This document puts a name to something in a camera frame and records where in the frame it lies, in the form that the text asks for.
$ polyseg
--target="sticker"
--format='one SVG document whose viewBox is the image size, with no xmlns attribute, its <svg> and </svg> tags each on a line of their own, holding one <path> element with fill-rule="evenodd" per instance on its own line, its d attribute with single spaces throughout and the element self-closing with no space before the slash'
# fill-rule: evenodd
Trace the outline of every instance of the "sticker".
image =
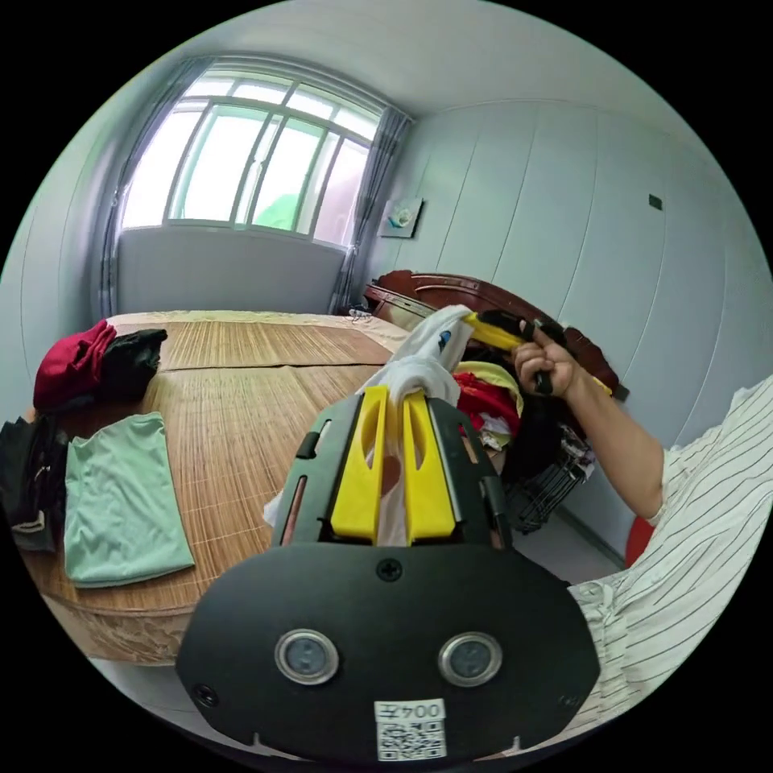
<svg viewBox="0 0 773 773">
<path fill-rule="evenodd" d="M 375 701 L 379 762 L 417 762 L 445 757 L 445 704 L 428 701 Z"/>
</svg>

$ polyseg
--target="finger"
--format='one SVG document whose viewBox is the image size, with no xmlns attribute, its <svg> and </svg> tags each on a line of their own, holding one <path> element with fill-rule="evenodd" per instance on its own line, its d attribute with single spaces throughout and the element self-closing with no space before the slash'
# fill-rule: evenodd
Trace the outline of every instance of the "finger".
<svg viewBox="0 0 773 773">
<path fill-rule="evenodd" d="M 552 369 L 553 363 L 550 360 L 535 357 L 533 360 L 529 360 L 529 362 L 524 363 L 520 373 L 521 381 L 531 386 L 534 384 L 536 375 L 541 370 L 546 370 L 549 373 Z"/>
<path fill-rule="evenodd" d="M 534 334 L 531 337 L 536 344 L 539 344 L 543 348 L 556 343 L 547 333 L 544 333 L 536 325 L 534 326 Z"/>
<path fill-rule="evenodd" d="M 532 360 L 547 360 L 548 356 L 545 354 L 545 352 L 542 349 L 536 349 L 534 351 L 530 352 L 524 352 L 521 354 L 514 362 L 513 365 L 515 366 L 515 372 L 520 373 L 523 370 L 523 367 Z"/>
<path fill-rule="evenodd" d="M 543 348 L 537 344 L 521 344 L 513 349 L 513 363 L 518 365 L 532 357 L 544 357 Z"/>
<path fill-rule="evenodd" d="M 526 325 L 527 325 L 526 320 L 520 321 L 521 333 L 526 332 Z M 550 336 L 548 336 L 546 333 L 543 333 L 543 331 L 540 330 L 536 324 L 533 324 L 532 327 L 534 328 L 534 332 L 531 335 L 531 339 L 537 345 L 541 346 L 544 349 L 545 346 L 556 343 L 552 338 L 550 338 Z"/>
</svg>

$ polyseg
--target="window frame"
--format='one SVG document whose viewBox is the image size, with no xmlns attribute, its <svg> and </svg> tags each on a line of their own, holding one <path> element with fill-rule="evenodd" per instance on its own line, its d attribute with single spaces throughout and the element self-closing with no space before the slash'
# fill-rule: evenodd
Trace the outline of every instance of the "window frame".
<svg viewBox="0 0 773 773">
<path fill-rule="evenodd" d="M 223 80 L 223 75 L 221 75 L 217 70 L 211 70 L 209 72 L 206 72 L 204 75 L 202 75 L 197 82 L 205 81 L 205 80 Z M 234 92 L 241 85 L 250 85 L 250 84 L 256 84 L 256 83 L 260 84 L 263 82 L 270 84 L 272 81 L 275 81 L 275 80 L 277 80 L 277 77 L 270 72 L 263 73 L 256 70 L 254 72 L 250 72 L 250 75 L 247 75 L 247 73 L 245 72 L 243 77 L 236 76 L 234 78 L 233 84 L 229 88 L 228 93 L 225 95 L 205 96 L 200 94 L 194 94 L 190 96 L 183 96 L 181 99 L 177 101 L 177 103 L 175 103 L 175 106 L 172 108 L 172 111 L 171 111 L 172 113 L 201 110 L 201 116 L 196 122 L 196 125 L 194 126 L 193 131 L 191 132 L 191 135 L 188 138 L 188 141 L 185 143 L 183 152 L 180 155 L 180 160 L 177 163 L 175 174 L 172 177 L 172 184 L 167 194 L 166 204 L 163 210 L 161 227 L 169 227 L 169 226 L 185 227 L 186 225 L 198 225 L 198 226 L 204 225 L 208 228 L 223 228 L 223 229 L 229 229 L 233 231 L 247 231 L 247 232 L 253 231 L 253 232 L 264 232 L 269 234 L 281 234 L 286 238 L 294 238 L 305 242 L 314 242 L 317 244 L 332 246 L 339 250 L 345 249 L 345 245 L 336 244 L 334 242 L 326 242 L 326 241 L 314 238 L 314 232 L 316 231 L 317 220 L 319 218 L 322 203 L 324 201 L 324 197 L 327 192 L 327 187 L 330 181 L 330 177 L 333 173 L 335 164 L 338 161 L 338 156 L 340 154 L 340 151 L 341 151 L 341 148 L 343 147 L 344 142 L 346 140 L 349 140 L 350 142 L 362 147 L 366 152 L 370 153 L 370 148 L 373 144 L 373 140 L 368 139 L 365 135 L 359 134 L 354 130 L 345 128 L 343 126 L 339 126 L 338 124 L 335 123 L 335 118 L 338 115 L 338 113 L 342 110 L 350 113 L 362 112 L 363 116 L 366 116 L 368 114 L 373 114 L 376 121 L 378 121 L 379 115 L 376 114 L 373 110 L 371 110 L 370 107 L 365 107 L 364 105 L 358 105 L 357 102 L 352 101 L 348 97 L 348 95 L 347 96 L 341 95 L 340 97 L 338 97 L 332 90 L 330 90 L 329 93 L 331 93 L 332 96 L 337 97 L 337 99 L 339 99 L 340 101 L 336 104 L 335 109 L 333 110 L 333 113 L 331 114 L 330 118 L 320 118 L 319 116 L 316 116 L 310 113 L 305 113 L 302 110 L 295 110 L 291 107 L 288 107 L 287 103 L 289 102 L 292 95 L 295 93 L 297 89 L 300 89 L 303 92 L 308 89 L 316 90 L 319 87 L 317 86 L 317 84 L 308 83 L 306 81 L 300 81 L 300 80 L 292 80 L 291 78 L 281 79 L 281 80 L 284 80 L 284 82 L 289 82 L 290 84 L 287 87 L 287 92 L 284 94 L 281 102 L 269 102 L 269 101 L 251 99 L 249 97 L 234 96 Z M 191 182 L 193 171 L 196 168 L 196 161 L 197 161 L 198 155 L 201 153 L 202 149 L 204 148 L 207 138 L 209 136 L 209 132 L 211 131 L 215 121 L 217 120 L 218 108 L 227 109 L 229 107 L 243 108 L 243 109 L 246 108 L 248 110 L 256 110 L 256 111 L 259 110 L 262 113 L 266 114 L 266 117 L 263 120 L 263 124 L 260 127 L 258 135 L 255 138 L 253 146 L 250 149 L 250 153 L 247 156 L 246 164 L 242 169 L 242 172 L 239 178 L 239 184 L 234 196 L 234 201 L 232 202 L 229 220 L 228 221 L 201 220 L 201 219 L 179 217 L 180 207 L 182 206 L 185 200 L 185 197 L 188 194 L 188 188 Z M 239 203 L 244 194 L 244 188 L 246 186 L 246 182 L 250 174 L 250 167 L 254 162 L 255 153 L 260 147 L 260 143 L 262 141 L 264 134 L 268 131 L 272 121 L 275 118 L 279 118 L 279 124 L 276 127 L 276 132 L 274 133 L 274 136 L 271 138 L 271 144 L 267 148 L 266 157 L 261 163 L 261 169 L 255 181 L 254 190 L 250 196 L 250 203 L 248 204 L 248 207 L 246 210 L 246 218 L 245 218 L 246 222 L 237 223 Z M 260 194 L 262 183 L 265 179 L 266 172 L 270 167 L 271 160 L 274 155 L 274 151 L 276 149 L 279 138 L 282 135 L 283 129 L 287 125 L 288 121 L 290 121 L 293 118 L 307 124 L 308 126 L 314 126 L 315 128 L 320 129 L 322 131 L 319 142 L 317 143 L 317 146 L 314 152 L 314 156 L 312 157 L 309 163 L 307 174 L 304 179 L 303 187 L 299 191 L 298 206 L 293 220 L 293 228 L 292 230 L 285 230 L 285 229 L 271 228 L 265 225 L 256 225 L 252 222 L 252 220 L 254 218 L 254 211 L 258 203 L 258 196 Z M 301 211 L 304 207 L 305 198 L 308 194 L 308 188 L 313 178 L 316 164 L 318 163 L 318 160 L 320 157 L 320 153 L 322 152 L 322 148 L 324 146 L 325 140 L 330 134 L 335 134 L 338 137 L 338 140 L 336 142 L 335 149 L 333 150 L 333 153 L 331 155 L 329 164 L 327 168 L 324 170 L 324 175 L 322 177 L 322 185 L 320 187 L 319 195 L 317 196 L 316 201 L 314 202 L 314 209 L 312 211 L 312 219 L 308 227 L 308 232 L 306 234 L 302 234 L 297 230 Z"/>
</svg>

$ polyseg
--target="gray curtain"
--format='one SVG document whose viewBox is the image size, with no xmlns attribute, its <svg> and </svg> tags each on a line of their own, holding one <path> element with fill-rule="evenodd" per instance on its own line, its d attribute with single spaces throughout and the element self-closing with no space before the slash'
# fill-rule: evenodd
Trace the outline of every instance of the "gray curtain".
<svg viewBox="0 0 773 773">
<path fill-rule="evenodd" d="M 109 317 L 118 311 L 116 295 L 118 277 L 118 237 L 121 233 L 121 219 L 126 193 L 131 184 L 131 178 L 143 157 L 145 150 L 161 127 L 164 119 L 170 114 L 178 100 L 193 82 L 207 70 L 214 59 L 207 57 L 188 60 L 175 67 L 169 77 L 164 79 L 159 90 L 148 103 L 138 136 L 134 141 L 129 155 L 121 166 L 118 182 L 110 200 L 110 214 L 107 217 L 105 241 L 101 251 L 101 266 L 99 280 L 99 308 L 102 317 Z"/>
<path fill-rule="evenodd" d="M 338 275 L 333 297 L 330 299 L 328 314 L 346 314 L 352 301 L 353 277 L 357 276 L 364 259 L 362 243 L 365 236 L 381 217 L 376 202 L 382 192 L 384 181 L 389 179 L 392 164 L 397 158 L 411 119 L 393 107 L 387 107 L 378 123 L 376 135 L 370 146 L 370 153 L 362 175 L 362 184 L 354 210 L 352 246 L 346 251 L 341 273 Z"/>
</svg>

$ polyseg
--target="bamboo mat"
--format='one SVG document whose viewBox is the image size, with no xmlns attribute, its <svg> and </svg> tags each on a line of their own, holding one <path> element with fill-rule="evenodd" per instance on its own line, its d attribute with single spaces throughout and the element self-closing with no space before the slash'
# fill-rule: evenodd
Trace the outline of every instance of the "bamboo mat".
<svg viewBox="0 0 773 773">
<path fill-rule="evenodd" d="M 189 613 L 226 569 L 267 550 L 271 529 L 263 522 L 263 506 L 281 490 L 298 444 L 320 411 L 355 392 L 376 370 L 179 370 L 156 376 L 134 409 L 104 406 L 68 416 L 65 431 L 88 437 L 132 413 L 161 413 L 196 566 L 120 588 L 79 590 L 64 574 L 62 551 L 24 553 L 38 590 L 80 612 L 114 619 Z"/>
<path fill-rule="evenodd" d="M 161 327 L 117 323 L 119 336 Z M 355 329 L 237 321 L 168 321 L 159 370 L 383 365 L 390 352 Z"/>
</svg>

